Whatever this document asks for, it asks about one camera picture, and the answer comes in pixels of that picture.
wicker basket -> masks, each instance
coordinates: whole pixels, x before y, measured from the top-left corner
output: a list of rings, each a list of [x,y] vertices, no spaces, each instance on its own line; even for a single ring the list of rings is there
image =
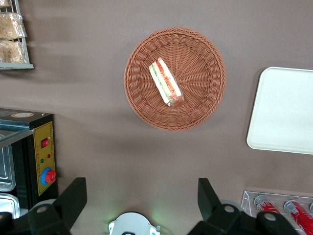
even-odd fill
[[[185,102],[168,107],[153,82],[149,65],[161,57],[174,74]],[[148,124],[178,131],[208,119],[224,95],[226,72],[213,43],[195,31],[174,27],[156,31],[131,54],[124,78],[127,99]]]

white tray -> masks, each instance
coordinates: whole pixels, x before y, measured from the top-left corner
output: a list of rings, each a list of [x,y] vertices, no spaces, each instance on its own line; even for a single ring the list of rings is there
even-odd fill
[[[270,67],[262,72],[247,144],[313,154],[313,70]]]

oven door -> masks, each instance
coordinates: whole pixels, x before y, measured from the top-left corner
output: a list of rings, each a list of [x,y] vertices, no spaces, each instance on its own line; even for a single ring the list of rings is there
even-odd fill
[[[14,219],[21,214],[19,200],[10,194],[16,186],[11,144],[31,134],[28,126],[0,123],[0,212],[10,212]]]

red switch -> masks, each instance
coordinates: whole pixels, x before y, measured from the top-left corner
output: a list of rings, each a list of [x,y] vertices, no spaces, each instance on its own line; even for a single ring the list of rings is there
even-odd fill
[[[45,176],[45,181],[47,183],[53,183],[55,181],[56,175],[57,175],[57,173],[55,172],[55,170],[48,171],[47,175]]]
[[[49,139],[48,138],[41,141],[41,148],[44,148],[48,145],[49,145]]]

bread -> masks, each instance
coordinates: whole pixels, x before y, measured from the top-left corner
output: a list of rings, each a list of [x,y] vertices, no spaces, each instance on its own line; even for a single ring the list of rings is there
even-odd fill
[[[0,12],[0,39],[14,40],[26,36],[22,16],[12,12]]]

